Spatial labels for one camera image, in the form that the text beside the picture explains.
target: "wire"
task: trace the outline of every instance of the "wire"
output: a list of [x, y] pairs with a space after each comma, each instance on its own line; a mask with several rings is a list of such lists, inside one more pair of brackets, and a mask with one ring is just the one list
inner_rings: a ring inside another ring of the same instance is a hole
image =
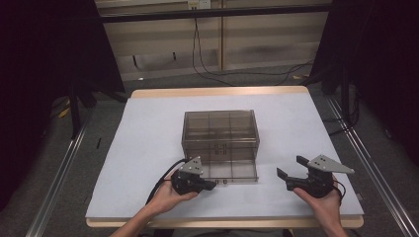
[[[348, 127], [344, 127], [342, 129], [333, 131], [329, 133], [329, 136], [332, 135], [336, 135], [338, 133], [341, 133], [343, 131], [348, 131], [352, 128], [354, 128], [354, 126], [357, 124], [358, 120], [360, 118], [360, 99], [359, 99], [359, 93], [356, 93], [355, 99], [354, 99], [354, 111], [351, 112], [351, 114], [349, 115], [349, 121], [348, 123], [350, 124], [350, 126]], [[324, 119], [323, 121], [341, 121], [344, 120], [344, 118], [327, 118]]]
[[222, 80], [219, 80], [219, 79], [216, 79], [216, 78], [205, 76], [205, 75], [201, 74], [197, 70], [197, 68], [195, 66], [195, 48], [196, 48], [195, 42], [196, 42], [197, 39], [198, 39], [198, 48], [199, 48], [199, 55], [200, 55], [201, 65], [202, 65], [204, 71], [207, 74], [212, 75], [212, 76], [227, 76], [227, 75], [268, 75], [268, 76], [282, 76], [282, 75], [286, 75], [286, 78], [285, 79], [283, 79], [279, 83], [275, 84], [275, 86], [278, 86], [278, 85], [284, 83], [288, 79], [288, 77], [290, 76], [291, 73], [298, 71], [299, 69], [301, 69], [304, 66], [312, 65], [311, 62], [314, 60], [314, 59], [310, 59], [310, 60], [308, 60], [307, 62], [305, 62], [303, 64], [299, 64], [299, 65], [293, 66], [287, 72], [281, 72], [281, 73], [266, 73], [266, 72], [225, 72], [225, 73], [213, 73], [213, 72], [210, 72], [209, 70], [207, 70], [207, 68], [206, 68], [206, 66], [204, 65], [204, 62], [203, 62], [200, 31], [199, 31], [199, 28], [198, 28], [198, 21], [197, 21], [197, 19], [195, 19], [194, 47], [193, 47], [193, 51], [192, 51], [192, 65], [194, 67], [194, 70], [197, 72], [198, 75], [202, 76], [203, 78], [214, 80], [214, 81], [223, 83], [223, 84], [228, 85], [228, 86], [231, 86], [231, 87], [235, 87], [235, 85], [232, 85], [230, 83], [227, 83], [225, 81], [222, 81]]
[[345, 196], [345, 194], [346, 194], [346, 188], [345, 188], [345, 186], [342, 184], [342, 183], [340, 183], [339, 181], [335, 181], [335, 183], [337, 183], [337, 184], [339, 184], [340, 186], [342, 186], [342, 188], [343, 188], [343, 193], [342, 193], [342, 196], [341, 196], [341, 199]]
[[148, 196], [147, 202], [145, 204], [148, 204], [154, 197], [154, 194], [157, 192], [158, 188], [160, 188], [161, 184], [163, 184], [163, 182], [168, 181], [165, 180], [166, 176], [180, 163], [182, 162], [187, 162], [189, 161], [188, 159], [182, 159], [182, 160], [178, 160], [175, 164], [172, 165], [172, 167], [170, 167], [166, 173], [164, 173], [164, 175], [157, 181], [156, 185], [154, 186], [153, 190], [151, 191], [150, 195]]

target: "white tabletop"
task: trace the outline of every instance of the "white tabletop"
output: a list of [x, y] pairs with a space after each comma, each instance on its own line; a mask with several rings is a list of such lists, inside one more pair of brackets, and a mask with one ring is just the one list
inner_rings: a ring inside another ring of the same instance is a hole
[[[286, 189], [279, 167], [306, 178], [296, 155], [324, 154], [340, 162], [328, 133], [304, 90], [262, 95], [131, 98], [97, 181], [86, 218], [124, 222], [136, 214], [160, 176], [184, 158], [181, 145], [185, 112], [254, 110], [260, 136], [255, 184], [219, 185], [182, 202], [155, 221], [312, 218], [309, 206]], [[343, 216], [363, 210], [346, 175], [335, 174], [346, 187]]]

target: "table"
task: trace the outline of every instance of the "table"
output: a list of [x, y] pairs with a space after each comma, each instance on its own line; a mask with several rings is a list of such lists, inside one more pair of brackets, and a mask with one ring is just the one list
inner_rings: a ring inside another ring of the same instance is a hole
[[[306, 168], [296, 163], [295, 155], [312, 159], [322, 153], [339, 161], [307, 89], [300, 86], [133, 92], [89, 204], [87, 224], [119, 227], [144, 205], [158, 178], [171, 164], [183, 158], [182, 126], [174, 127], [170, 123], [183, 122], [184, 110], [250, 107], [255, 110], [261, 139], [256, 158], [258, 183], [203, 191], [199, 197], [157, 216], [148, 227], [318, 226], [308, 205], [288, 192], [285, 182], [276, 177], [276, 167], [290, 176], [306, 177]], [[361, 227], [363, 210], [347, 176], [335, 176], [347, 190], [341, 206], [342, 225]]]

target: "gray floor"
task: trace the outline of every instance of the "gray floor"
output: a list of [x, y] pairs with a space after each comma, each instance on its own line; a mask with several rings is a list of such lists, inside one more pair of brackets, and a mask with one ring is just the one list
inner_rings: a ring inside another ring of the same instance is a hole
[[[272, 73], [287, 70], [288, 67], [269, 67], [250, 71]], [[234, 86], [265, 86], [278, 84], [284, 76], [230, 75], [216, 78]], [[298, 82], [298, 80], [289, 79], [282, 85], [294, 85]], [[216, 86], [225, 85], [192, 74], [126, 82], [126, 94], [129, 95], [135, 89]], [[312, 85], [308, 88], [321, 117], [334, 118], [327, 98], [322, 95], [319, 85]], [[125, 106], [100, 95], [98, 98], [100, 100], [92, 111], [91, 122], [87, 124], [83, 141], [71, 164], [43, 236], [107, 236], [115, 230], [114, 228], [90, 228], [84, 219], [97, 177]], [[85, 118], [87, 114], [88, 111], [82, 109], [82, 117]], [[328, 131], [340, 128], [337, 122], [326, 122], [325, 126]], [[417, 224], [419, 223], [417, 205], [419, 168], [407, 158], [403, 148], [396, 141], [387, 137], [384, 129], [385, 127], [361, 100], [360, 119], [355, 125], [355, 131], [370, 152], [373, 162], [377, 164], [396, 196], [408, 210], [411, 219]], [[15, 192], [9, 205], [0, 213], [1, 236], [26, 235], [67, 151], [71, 131], [69, 116], [51, 119], [36, 165]], [[345, 132], [333, 135], [331, 139], [342, 162], [357, 171], [356, 175], [350, 176], [350, 180], [355, 191], [363, 197], [361, 205], [365, 211], [365, 224], [358, 229], [358, 232], [362, 236], [403, 236]], [[295, 231], [295, 234], [296, 236], [324, 236], [317, 228], [299, 229]]]

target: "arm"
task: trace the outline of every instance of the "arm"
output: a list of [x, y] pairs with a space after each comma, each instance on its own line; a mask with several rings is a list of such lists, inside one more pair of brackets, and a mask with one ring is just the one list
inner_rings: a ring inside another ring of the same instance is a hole
[[130, 219], [123, 227], [118, 229], [111, 236], [138, 236], [141, 230], [154, 216], [167, 212], [175, 207], [179, 202], [189, 200], [196, 197], [198, 193], [191, 192], [185, 195], [178, 195], [172, 188], [170, 181], [165, 181], [153, 199], [145, 205], [132, 219]]
[[314, 216], [328, 237], [347, 237], [340, 220], [340, 197], [333, 190], [327, 196], [315, 198], [306, 191], [295, 188], [293, 192], [307, 202], [314, 211]]

